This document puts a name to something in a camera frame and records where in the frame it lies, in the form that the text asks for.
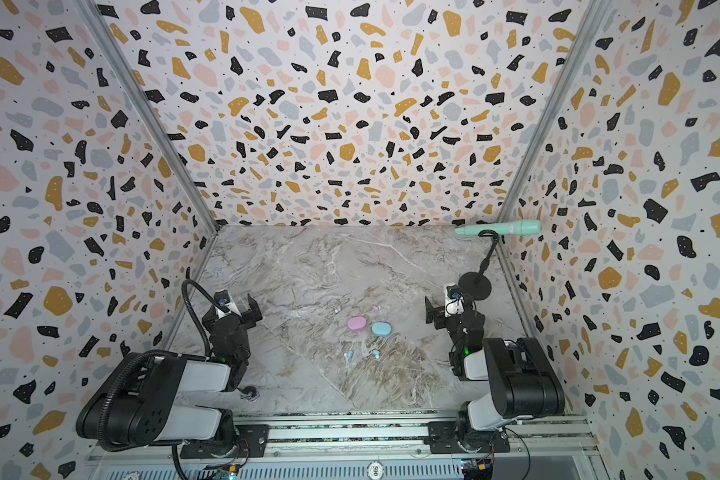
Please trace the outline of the blue earbud charging case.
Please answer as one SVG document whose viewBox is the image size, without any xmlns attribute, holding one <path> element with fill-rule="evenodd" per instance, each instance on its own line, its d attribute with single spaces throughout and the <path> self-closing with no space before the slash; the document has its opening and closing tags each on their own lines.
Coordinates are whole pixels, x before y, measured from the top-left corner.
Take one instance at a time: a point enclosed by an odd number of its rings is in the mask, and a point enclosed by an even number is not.
<svg viewBox="0 0 720 480">
<path fill-rule="evenodd" d="M 387 337 L 392 333 L 392 327 L 386 322 L 375 322 L 372 325 L 371 331 L 376 336 Z"/>
</svg>

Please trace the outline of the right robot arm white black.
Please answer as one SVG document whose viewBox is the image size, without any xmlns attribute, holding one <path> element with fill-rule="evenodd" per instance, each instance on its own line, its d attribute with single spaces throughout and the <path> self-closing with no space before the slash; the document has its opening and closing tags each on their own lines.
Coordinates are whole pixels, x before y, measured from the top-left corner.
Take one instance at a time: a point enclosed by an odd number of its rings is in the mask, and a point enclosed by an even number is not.
<svg viewBox="0 0 720 480">
<path fill-rule="evenodd" d="M 428 298 L 424 302 L 425 322 L 446 330 L 452 340 L 448 353 L 452 373 L 463 382 L 488 385 L 487 394 L 461 407 L 458 438 L 564 412 L 562 384 L 537 339 L 487 337 L 486 317 L 464 294 L 447 299 L 443 306 Z"/>
</svg>

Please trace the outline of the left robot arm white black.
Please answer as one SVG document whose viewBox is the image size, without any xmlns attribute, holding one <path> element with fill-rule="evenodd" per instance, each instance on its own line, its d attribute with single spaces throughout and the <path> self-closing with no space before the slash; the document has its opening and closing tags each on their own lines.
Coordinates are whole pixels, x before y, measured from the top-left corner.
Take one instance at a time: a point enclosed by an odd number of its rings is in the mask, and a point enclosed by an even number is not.
<svg viewBox="0 0 720 480">
<path fill-rule="evenodd" d="M 127 354 L 82 408 L 77 435 L 109 452 L 175 446 L 187 458 L 222 458 L 241 447 L 230 410 L 178 401 L 186 394 L 239 390 L 249 365 L 248 332 L 263 317 L 258 302 L 226 291 L 216 292 L 214 300 L 200 322 L 210 355 Z"/>
</svg>

